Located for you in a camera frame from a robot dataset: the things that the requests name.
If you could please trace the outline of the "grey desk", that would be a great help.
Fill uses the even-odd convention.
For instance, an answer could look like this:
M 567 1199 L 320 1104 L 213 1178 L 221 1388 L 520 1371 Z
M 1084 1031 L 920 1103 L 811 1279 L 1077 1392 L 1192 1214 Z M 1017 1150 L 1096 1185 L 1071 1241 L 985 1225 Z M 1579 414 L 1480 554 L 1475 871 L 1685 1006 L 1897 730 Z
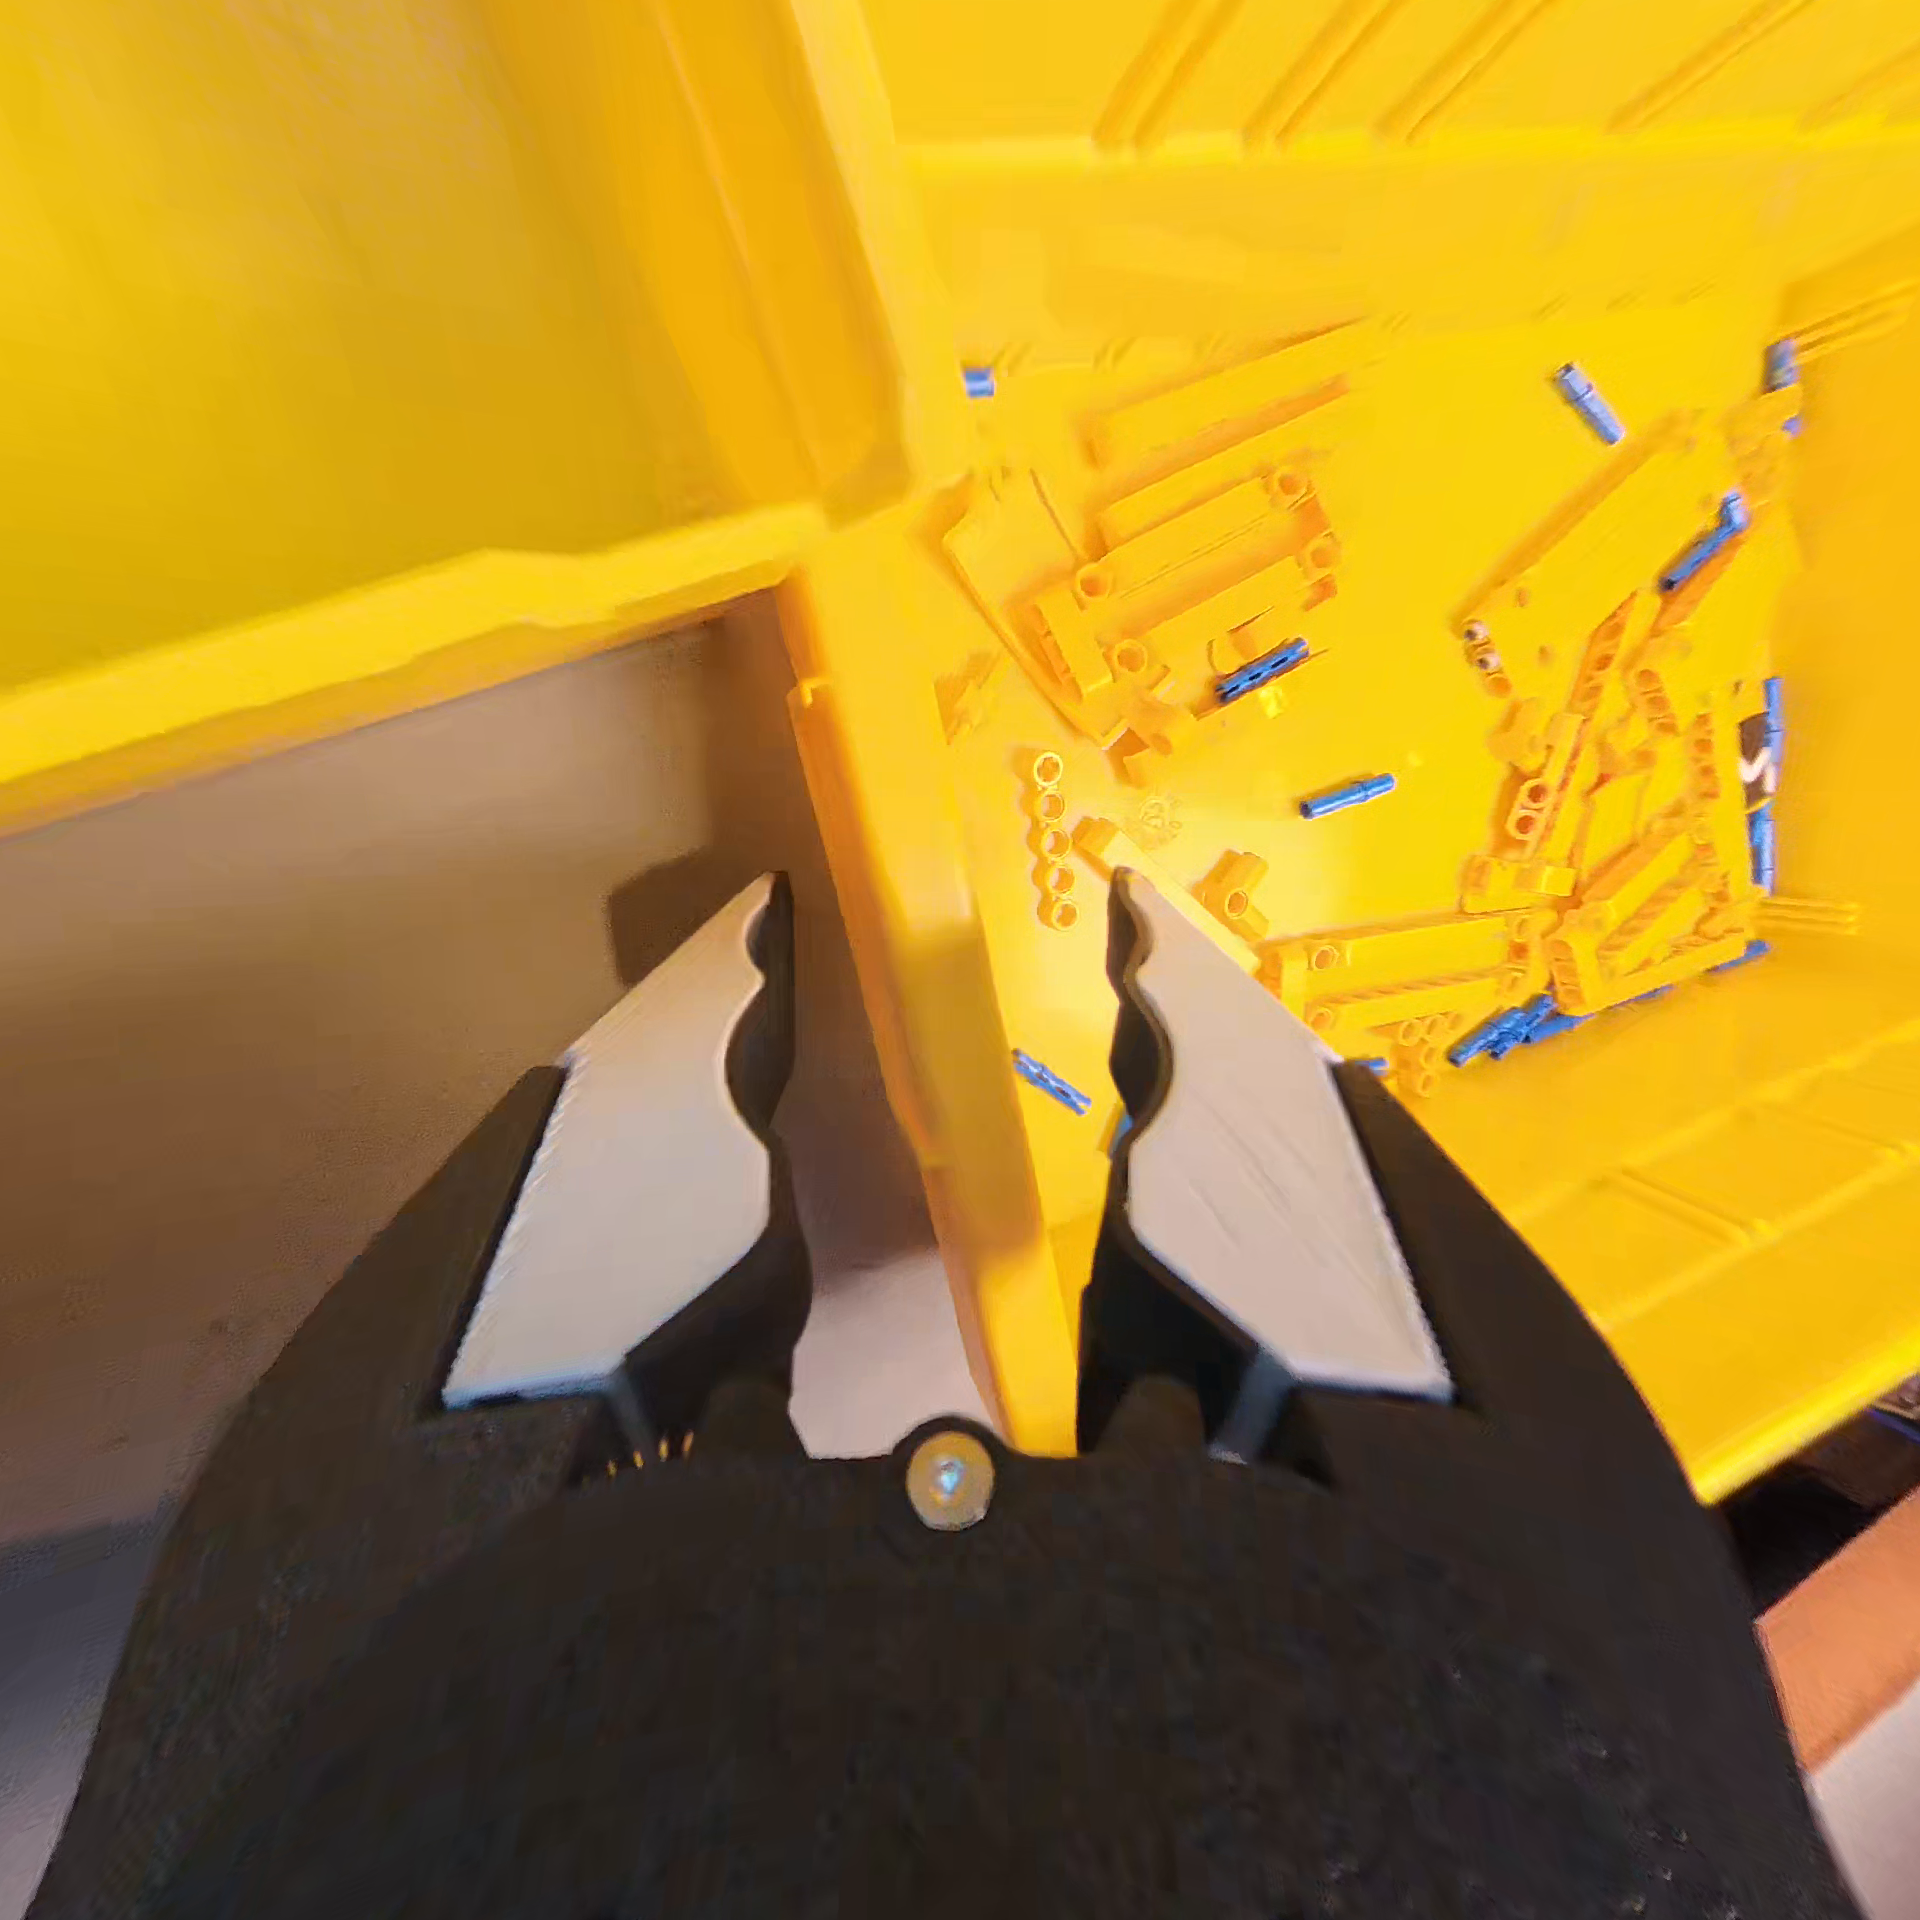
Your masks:
M 5 841 L 3 1902 L 81 1782 L 165 1510 L 520 1074 L 756 874 L 801 912 L 780 1111 L 796 1414 L 988 1414 L 815 825 L 762 595 L 693 632 Z

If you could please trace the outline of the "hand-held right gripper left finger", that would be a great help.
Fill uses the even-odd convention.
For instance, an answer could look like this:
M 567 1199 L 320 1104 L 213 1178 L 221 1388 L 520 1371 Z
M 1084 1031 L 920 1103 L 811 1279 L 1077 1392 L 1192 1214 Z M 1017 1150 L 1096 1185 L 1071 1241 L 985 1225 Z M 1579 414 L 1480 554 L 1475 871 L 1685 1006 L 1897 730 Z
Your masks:
M 811 1303 L 776 1127 L 794 936 L 786 876 L 754 878 L 562 1052 L 444 1408 L 603 1401 L 661 1454 L 728 1384 L 792 1390 Z

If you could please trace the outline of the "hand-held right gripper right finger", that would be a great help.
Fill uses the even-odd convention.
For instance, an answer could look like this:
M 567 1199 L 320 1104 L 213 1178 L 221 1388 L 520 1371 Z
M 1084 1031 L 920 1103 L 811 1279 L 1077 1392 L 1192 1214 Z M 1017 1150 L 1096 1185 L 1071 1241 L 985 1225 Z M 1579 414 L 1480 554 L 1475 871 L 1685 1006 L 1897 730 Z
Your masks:
M 1079 1306 L 1079 1450 L 1141 1386 L 1259 1459 L 1303 1390 L 1447 1406 L 1455 1379 L 1339 1058 L 1146 878 L 1108 897 L 1120 1126 Z

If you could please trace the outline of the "pile of yellow blue parts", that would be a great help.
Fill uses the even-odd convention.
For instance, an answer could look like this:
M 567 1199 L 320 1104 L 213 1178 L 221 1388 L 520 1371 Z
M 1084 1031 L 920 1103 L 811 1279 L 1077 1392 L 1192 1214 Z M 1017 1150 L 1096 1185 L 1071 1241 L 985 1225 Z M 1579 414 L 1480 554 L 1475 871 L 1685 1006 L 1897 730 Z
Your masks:
M 1155 874 L 1415 1097 L 1762 960 L 1816 354 L 1624 383 L 1355 322 L 1019 403 L 943 551 L 1052 726 L 1039 921 Z

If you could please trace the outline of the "yellow plastic bin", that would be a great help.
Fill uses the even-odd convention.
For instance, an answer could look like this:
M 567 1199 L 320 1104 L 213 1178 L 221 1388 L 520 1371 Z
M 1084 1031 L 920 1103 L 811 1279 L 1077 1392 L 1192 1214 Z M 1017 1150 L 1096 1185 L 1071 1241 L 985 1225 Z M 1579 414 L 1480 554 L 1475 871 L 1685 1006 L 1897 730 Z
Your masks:
M 794 588 L 888 1094 L 1017 1438 L 1065 1436 L 1119 1097 L 1108 882 L 1036 918 L 1052 726 L 944 561 L 1000 423 L 1355 322 L 1687 354 L 1801 329 L 1770 953 L 1396 1094 L 1705 1498 L 1915 1374 L 1915 6 L 847 6 L 848 192 L 930 481 Z
M 847 6 L 5 6 L 5 827 L 659 632 L 909 475 Z

